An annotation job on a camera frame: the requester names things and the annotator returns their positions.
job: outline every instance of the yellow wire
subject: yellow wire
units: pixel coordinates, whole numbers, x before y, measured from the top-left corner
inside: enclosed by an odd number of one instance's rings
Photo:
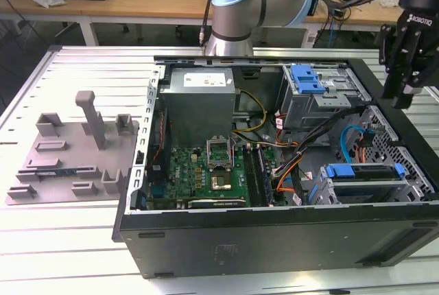
[[[249,91],[245,91],[243,89],[240,89],[240,91],[242,93],[247,94],[248,96],[250,96],[251,98],[253,98],[253,100],[258,103],[258,105],[261,107],[262,112],[263,112],[263,118],[261,120],[261,123],[259,125],[256,125],[254,127],[250,127],[250,128],[242,128],[242,129],[234,129],[233,132],[252,132],[253,130],[258,130],[259,128],[262,128],[262,126],[264,125],[264,123],[267,121],[267,111],[265,110],[265,108],[263,107],[262,103],[255,97],[253,96],[252,93],[250,93]]]

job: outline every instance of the gray power supply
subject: gray power supply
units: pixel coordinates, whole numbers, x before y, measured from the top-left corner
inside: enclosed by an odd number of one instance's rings
[[[169,111],[173,146],[203,146],[207,139],[230,135],[235,107],[231,68],[174,69],[161,95]]]

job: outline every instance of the aluminum extrusion table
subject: aluminum extrusion table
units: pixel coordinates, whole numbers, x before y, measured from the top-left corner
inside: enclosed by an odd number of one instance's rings
[[[258,56],[362,58],[382,81],[371,50],[255,49]],[[93,90],[104,119],[141,115],[153,55],[200,55],[198,48],[63,47],[48,52],[0,117],[0,294],[351,294],[439,293],[439,240],[391,268],[320,270],[144,280],[125,244],[111,240],[117,201],[6,206],[42,112],[81,121],[78,89]],[[439,153],[438,93],[425,89],[407,111]]]

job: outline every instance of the white table frame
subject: white table frame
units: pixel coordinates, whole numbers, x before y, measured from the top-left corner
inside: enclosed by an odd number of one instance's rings
[[[81,121],[74,91],[94,90],[103,117],[137,112],[154,55],[199,56],[197,47],[63,47],[48,52],[0,116],[0,200],[14,184],[42,112]],[[362,58],[383,82],[376,50],[255,48],[256,56]],[[439,99],[426,88],[405,111],[439,154]],[[124,244],[110,240],[117,201],[10,207],[0,201],[0,294],[351,294],[437,295],[439,239],[389,268],[143,280]]]
[[[134,17],[134,16],[87,16],[68,14],[23,14],[28,21],[76,22],[80,24],[82,35],[87,46],[99,46],[94,23],[128,23],[136,24],[138,37],[143,38],[142,24],[161,25],[201,25],[202,19],[169,18],[169,17]],[[17,14],[0,12],[0,19],[21,20]],[[294,28],[305,29],[302,48],[312,48],[323,23],[305,22]],[[343,24],[342,31],[378,32],[380,25]],[[267,32],[263,32],[262,41]]]

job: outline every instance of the desktop computer case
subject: desktop computer case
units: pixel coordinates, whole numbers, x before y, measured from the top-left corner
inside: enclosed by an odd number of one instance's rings
[[[347,63],[437,188],[439,157],[366,64]],[[120,232],[146,279],[393,266],[439,236],[439,205],[132,214]]]

